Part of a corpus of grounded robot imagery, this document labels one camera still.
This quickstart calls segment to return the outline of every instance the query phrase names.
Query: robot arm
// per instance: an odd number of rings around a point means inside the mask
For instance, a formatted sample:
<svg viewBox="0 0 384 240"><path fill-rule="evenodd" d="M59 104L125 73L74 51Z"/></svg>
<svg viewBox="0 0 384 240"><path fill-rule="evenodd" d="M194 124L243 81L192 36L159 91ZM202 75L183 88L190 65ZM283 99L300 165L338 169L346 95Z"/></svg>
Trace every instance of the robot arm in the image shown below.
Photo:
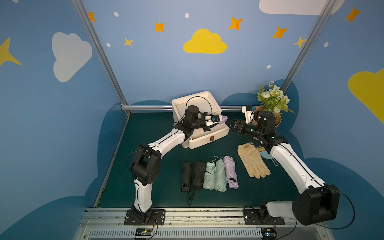
<svg viewBox="0 0 384 240"><path fill-rule="evenodd" d="M175 124L170 133L147 146L137 147L130 170L136 195L132 210L140 222L147 223L152 217L152 183L159 175L160 163L164 155L189 139L194 129L203 128L204 131L210 131L222 119L221 115L201 113L198 107L191 105L186 109L185 117Z"/></svg>
<svg viewBox="0 0 384 240"><path fill-rule="evenodd" d="M227 121L226 125L234 132L256 137L288 173L300 193L293 202L274 201L261 205L260 217L264 221L272 217L294 218L303 225L335 219L340 197L338 188L326 185L296 155L288 141L276 133L275 116L269 112L260 112L258 125L247 122L236 119Z"/></svg>

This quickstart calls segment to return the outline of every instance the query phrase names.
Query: vent grille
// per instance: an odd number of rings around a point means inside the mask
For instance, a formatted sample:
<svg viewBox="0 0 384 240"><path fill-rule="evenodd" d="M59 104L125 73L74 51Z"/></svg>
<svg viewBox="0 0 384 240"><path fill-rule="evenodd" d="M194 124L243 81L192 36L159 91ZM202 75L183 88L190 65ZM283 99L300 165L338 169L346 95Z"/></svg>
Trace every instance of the vent grille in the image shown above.
<svg viewBox="0 0 384 240"><path fill-rule="evenodd" d="M105 238L105 237L118 237L118 238L124 238L124 237L130 237L134 235L134 231L132 230L111 230L111 229L99 229L99 230L92 230L89 233L89 239L93 238Z"/></svg>
<svg viewBox="0 0 384 240"><path fill-rule="evenodd" d="M132 239L135 228L96 228L89 233L88 239ZM261 228L177 228L158 229L155 238L256 238L262 237Z"/></svg>
<svg viewBox="0 0 384 240"><path fill-rule="evenodd" d="M260 229L252 230L159 230L156 236L162 237L261 237Z"/></svg>

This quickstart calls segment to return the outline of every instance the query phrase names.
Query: black cable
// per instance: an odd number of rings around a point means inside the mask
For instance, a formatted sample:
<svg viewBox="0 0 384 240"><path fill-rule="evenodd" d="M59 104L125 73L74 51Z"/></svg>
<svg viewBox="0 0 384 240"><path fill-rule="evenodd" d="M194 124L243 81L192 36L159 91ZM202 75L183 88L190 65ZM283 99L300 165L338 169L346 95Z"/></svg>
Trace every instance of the black cable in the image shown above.
<svg viewBox="0 0 384 240"><path fill-rule="evenodd" d="M352 209L353 209L353 218L352 218L352 220L351 220L351 222L350 222L349 224L347 224L347 225L344 226L344 227L339 227L339 228L326 227L326 226L322 226L322 225L317 224L317 223L316 223L316 225L317 225L317 226L321 226L321 227L323 227L323 228L332 229L332 230L341 230L341 229L345 229L345 228L349 227L349 226L353 223L353 221L355 221L355 216L356 216L355 207L353 206L352 201L349 199L349 197L348 197L347 195L345 195L345 194L342 193L342 192L339 192L339 191L336 191L336 190L333 190L333 189L329 189L329 188L327 188L327 187L325 187L325 186L322 186L322 187L323 187L323 188L326 188L326 189L328 189L328 190L331 190L331 191L334 191L334 192L337 192L337 193L339 193L339 194L344 195L344 196L348 199L349 203L350 203L351 206L352 206Z"/></svg>
<svg viewBox="0 0 384 240"><path fill-rule="evenodd" d="M281 239L281 238L283 238L283 237L286 237L286 236L290 235L290 234L295 230L296 226L297 226L297 220L296 220L295 227L292 229L292 231L290 231L289 233L285 234L285 235L282 236L282 237L276 238L275 240L278 240L278 239Z"/></svg>
<svg viewBox="0 0 384 240"><path fill-rule="evenodd" d="M124 178L125 180L127 180L128 182L134 183L134 184L136 184L136 185L138 185L138 184L135 183L135 182L132 182L131 180L129 180L129 179L127 179L127 178L125 178L125 177L123 176L123 174L121 173L121 170L120 170L120 166L121 166L121 162L123 161L123 159L124 159L125 157L127 157L128 155L131 155L132 153L139 152L139 151L142 151L142 150L137 150L137 151L128 153L127 155L125 155L125 156L120 160L120 163L119 163L119 173L120 173L120 176L121 176L122 178Z"/></svg>
<svg viewBox="0 0 384 240"><path fill-rule="evenodd" d="M123 174L121 173L121 170L120 170L120 166L121 166L121 162L123 161L123 159L124 159L125 157L127 157L128 155L131 155L132 153L139 152L139 151L142 151L142 149L141 149L141 150L134 151L134 152L131 152L131 153L128 153L127 155L125 155L125 156L120 160L120 163L119 163L119 173L120 173L120 176L121 176L122 178L124 178L125 180L127 180L128 182L131 182L131 183L136 184L137 186L139 186L138 183L136 183L136 182L132 182L131 180L129 180L129 179L127 179L127 178L125 178L125 177L123 176ZM140 207L140 205L139 205L139 193L138 193L138 192L139 192L139 188L138 188L137 191L136 191L136 197L137 197L137 205L138 205L138 207L139 207L140 212L142 212L141 207Z"/></svg>
<svg viewBox="0 0 384 240"><path fill-rule="evenodd" d="M280 144L280 143L278 143L278 145L280 145L280 146L282 146L283 148L285 148L288 152L289 152L289 154L292 156L292 157L294 157L295 159L296 159L296 161L300 164L300 166L308 173L308 175L312 178L312 179L314 179L314 177L312 177L312 175L305 169L305 167L301 164L301 162L293 155L293 153L291 153L291 151L289 151L288 150L288 148L286 148L284 145L282 145L282 144Z"/></svg>
<svg viewBox="0 0 384 240"><path fill-rule="evenodd" d="M155 219L153 219L153 221L155 222L155 224L156 224L156 232L155 232L155 234L154 235L152 235L148 240L150 240L151 238L153 238L156 234L157 234L157 229L158 229L158 225L157 225L157 221L155 220Z"/></svg>
<svg viewBox="0 0 384 240"><path fill-rule="evenodd" d="M173 123L178 124L178 122L173 122ZM168 126L175 127L175 125L171 126L170 123L168 123Z"/></svg>
<svg viewBox="0 0 384 240"><path fill-rule="evenodd" d="M204 98L204 97L201 97L201 96L194 96L194 97L191 97L190 99L188 99L188 101L186 102L186 104L185 104L185 110L184 110L184 115L180 118L180 120L179 120L177 123L179 123L179 122L181 122L181 121L183 120L183 117L185 116L185 111L187 110L188 102L189 102L189 100L191 100L192 98L203 98L203 99L205 99L205 100L207 101L207 103L209 104L209 106L211 107L211 115L213 115L213 111L212 111L211 103L210 103L206 98Z"/></svg>
<svg viewBox="0 0 384 240"><path fill-rule="evenodd" d="M345 229L345 228L347 228L347 227L349 227L352 223L353 223L353 221L355 220L355 217L356 217L356 211L355 211L355 207L354 207L354 205L353 205L353 203L352 203L352 201L349 199L349 197L347 196L347 195L345 195L344 193L342 193L342 192L339 192L339 191L336 191L336 190L333 190L333 189L329 189L329 188L327 188L327 187L325 187L325 186L323 186L323 185L321 185L320 183L318 183L317 181L316 181L316 179L314 179L314 177L312 177L312 175L304 168L304 166L301 164L301 162L284 146L284 145L282 145L282 144L280 144L279 143L279 145L280 146L282 146L283 148L285 148L290 154L291 154L291 156L292 157L294 157L295 159L296 159L296 161L301 165L301 167L308 173L308 175L317 183L317 184L319 184L320 186L322 186L323 188L326 188L326 189L328 189L328 190L330 190L330 191L334 191L334 192L337 192L337 193L339 193L339 194L342 194L342 195L344 195L347 199L348 199L348 201L349 201L349 203L351 204L351 206L352 206L352 210L353 210L353 218L352 218L352 220L351 220L351 222L349 223L349 224L347 224L346 226L344 226L344 227L339 227L339 228L333 228L333 227L326 227L326 226L322 226L322 225L320 225L320 224L317 224L316 223L316 225L318 225L318 226L321 226L321 227L323 227L323 228L328 228L328 229L332 229L332 230L341 230L341 229Z"/></svg>
<svg viewBox="0 0 384 240"><path fill-rule="evenodd" d="M270 110L269 112L272 112L273 109L276 107L276 105L279 104L279 102L281 101L281 97L276 96L276 97L272 97L272 98L268 99L267 102L268 102L269 100L273 99L273 98L279 98L279 101L277 101L277 103L273 106L273 108L271 108L271 110Z"/></svg>

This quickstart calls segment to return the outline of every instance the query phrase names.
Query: star decal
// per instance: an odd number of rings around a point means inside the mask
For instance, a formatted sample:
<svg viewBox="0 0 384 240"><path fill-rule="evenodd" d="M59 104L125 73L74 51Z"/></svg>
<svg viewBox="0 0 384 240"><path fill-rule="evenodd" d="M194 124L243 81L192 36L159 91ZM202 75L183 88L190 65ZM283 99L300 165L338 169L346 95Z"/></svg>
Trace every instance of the star decal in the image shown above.
<svg viewBox="0 0 384 240"><path fill-rule="evenodd" d="M124 44L124 45L129 45L129 46L131 46L131 48L132 48L131 43L133 42L133 40L128 41L126 38L124 38L124 39L125 39L125 44Z"/></svg>
<svg viewBox="0 0 384 240"><path fill-rule="evenodd" d="M236 29L236 30L238 31L239 28L240 28L240 23L241 23L241 21L243 21L243 19L239 19L239 20L237 20L237 19L232 18L232 24L231 24L231 26L228 28L228 30Z"/></svg>
<svg viewBox="0 0 384 240"><path fill-rule="evenodd" d="M302 39L301 36L300 36L300 39L297 43L295 43L294 45L299 45L299 48L301 48L301 45L306 41L307 39Z"/></svg>
<svg viewBox="0 0 384 240"><path fill-rule="evenodd" d="M4 62L13 62L19 65L22 65L16 58L14 58L10 53L9 53L9 43L11 42L11 38L7 38L3 44L0 45L0 66Z"/></svg>
<svg viewBox="0 0 384 240"><path fill-rule="evenodd" d="M345 18L348 19L350 22L353 22L354 18L361 13L361 11L356 11L355 7L353 7L351 13Z"/></svg>
<svg viewBox="0 0 384 240"><path fill-rule="evenodd" d="M282 39L283 38L283 34L285 33L286 30L288 30L288 28L281 29L281 28L277 27L277 31L276 31L275 35L272 38L280 38L280 39Z"/></svg>
<svg viewBox="0 0 384 240"><path fill-rule="evenodd" d="M88 13L88 15L89 15L89 18L91 19L91 21L93 21L93 22L96 22L96 19L95 19L95 13L93 12L93 13Z"/></svg>
<svg viewBox="0 0 384 240"><path fill-rule="evenodd" d="M162 31L162 32L164 32L163 27L164 27L165 23L157 23L157 22L155 22L155 24L156 24L156 30L155 31Z"/></svg>

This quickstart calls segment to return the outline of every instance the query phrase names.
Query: orange star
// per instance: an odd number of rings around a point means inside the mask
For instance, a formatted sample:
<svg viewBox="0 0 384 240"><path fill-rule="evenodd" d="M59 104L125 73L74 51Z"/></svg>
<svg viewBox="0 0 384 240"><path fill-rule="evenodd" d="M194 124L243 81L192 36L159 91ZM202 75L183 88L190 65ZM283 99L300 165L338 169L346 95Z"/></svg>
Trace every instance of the orange star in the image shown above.
<svg viewBox="0 0 384 240"><path fill-rule="evenodd" d="M88 15L89 15L89 18L91 19L91 21L94 21L94 22L96 22L96 19L95 19L95 17L94 17L94 12L93 13L88 13Z"/></svg>
<svg viewBox="0 0 384 240"><path fill-rule="evenodd" d="M155 31L162 31L162 32L164 32L163 27L164 27L165 23L157 23L157 22L155 22L155 24L156 24L156 30Z"/></svg>
<svg viewBox="0 0 384 240"><path fill-rule="evenodd" d="M272 38L280 38L280 39L282 39L283 38L283 34L285 33L286 30L288 30L288 28L281 29L281 28L277 27L277 31L276 31L275 35Z"/></svg>
<svg viewBox="0 0 384 240"><path fill-rule="evenodd" d="M361 13L361 11L356 11L355 7L353 7L351 13L345 18L348 19L350 22L353 22L354 18L357 16L357 14Z"/></svg>
<svg viewBox="0 0 384 240"><path fill-rule="evenodd" d="M240 27L240 23L241 23L241 21L243 21L243 19L236 20L236 19L232 18L232 24L231 24L231 26L228 28L228 30L236 29L236 30L238 31L238 30L239 30L239 27Z"/></svg>

